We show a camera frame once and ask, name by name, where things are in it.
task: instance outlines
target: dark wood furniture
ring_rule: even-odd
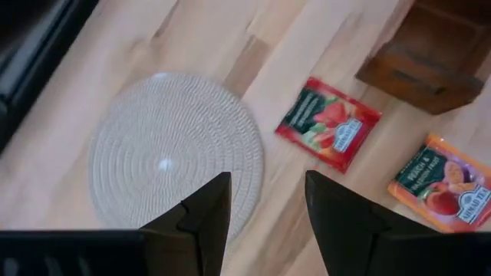
[[[489,75],[479,69],[490,50],[491,1],[416,0],[357,78],[439,114],[479,95]]]

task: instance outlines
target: white woven mat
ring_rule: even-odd
[[[91,144],[91,196],[111,228],[138,228],[232,172],[229,239],[258,201],[258,129],[239,100],[188,74],[157,74],[116,100]]]

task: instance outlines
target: fruit image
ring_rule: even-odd
[[[428,209],[440,215],[455,215],[459,211],[459,203],[451,191],[433,191],[426,198]]]
[[[445,180],[448,183],[463,183],[464,182],[464,171],[459,166],[459,164],[454,161],[447,161],[445,163]]]
[[[314,120],[317,123],[325,123],[327,127],[336,127],[348,120],[348,113],[342,102],[334,102],[326,106],[324,111],[316,114]]]
[[[468,182],[468,183],[453,183],[450,184],[449,190],[454,194],[461,194],[467,191],[472,191],[476,187],[476,183]]]
[[[438,192],[445,192],[449,189],[449,185],[446,182],[435,182],[430,185],[430,188]]]

